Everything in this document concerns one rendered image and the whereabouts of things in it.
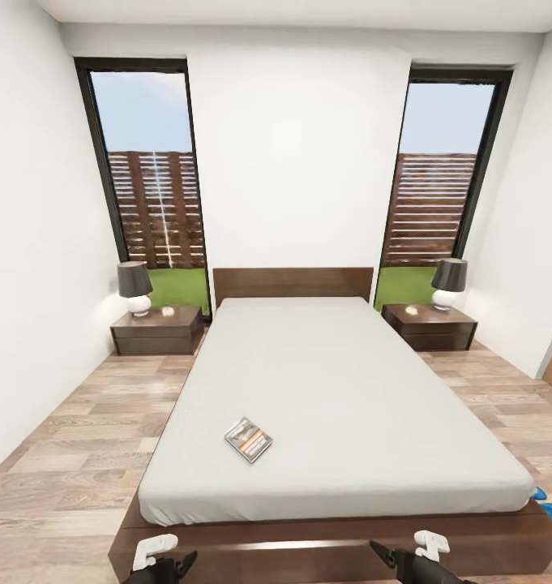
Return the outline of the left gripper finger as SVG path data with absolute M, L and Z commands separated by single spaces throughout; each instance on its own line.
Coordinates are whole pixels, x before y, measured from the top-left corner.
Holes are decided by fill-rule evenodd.
M 196 558 L 198 558 L 198 551 L 193 551 L 188 556 L 185 556 L 181 560 L 174 562 L 176 584 L 178 584 L 179 579 L 185 577 L 186 573 L 190 570 L 190 567 L 196 561 Z

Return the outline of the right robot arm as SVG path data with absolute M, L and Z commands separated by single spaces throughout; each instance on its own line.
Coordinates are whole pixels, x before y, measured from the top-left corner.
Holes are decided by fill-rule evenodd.
M 389 568 L 397 566 L 396 579 L 401 584 L 477 584 L 462 581 L 439 564 L 438 552 L 450 551 L 445 537 L 422 530 L 415 533 L 415 540 L 427 550 L 417 548 L 416 552 L 412 552 L 400 547 L 394 551 L 373 539 L 370 546 Z

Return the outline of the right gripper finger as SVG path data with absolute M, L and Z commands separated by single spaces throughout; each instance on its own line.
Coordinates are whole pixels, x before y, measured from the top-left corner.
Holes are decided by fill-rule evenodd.
M 380 556 L 389 568 L 394 569 L 397 566 L 399 548 L 391 550 L 389 547 L 377 543 L 373 539 L 370 540 L 370 546 Z

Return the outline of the hardback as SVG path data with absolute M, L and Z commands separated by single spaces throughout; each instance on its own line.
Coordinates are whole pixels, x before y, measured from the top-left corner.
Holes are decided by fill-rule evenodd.
M 273 443 L 259 427 L 245 416 L 224 433 L 229 441 L 252 465 L 255 460 Z

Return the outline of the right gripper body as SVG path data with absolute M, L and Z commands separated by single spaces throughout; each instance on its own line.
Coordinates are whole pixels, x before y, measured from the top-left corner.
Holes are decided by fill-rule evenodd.
M 401 584 L 443 584 L 450 573 L 436 560 L 399 548 L 396 579 Z

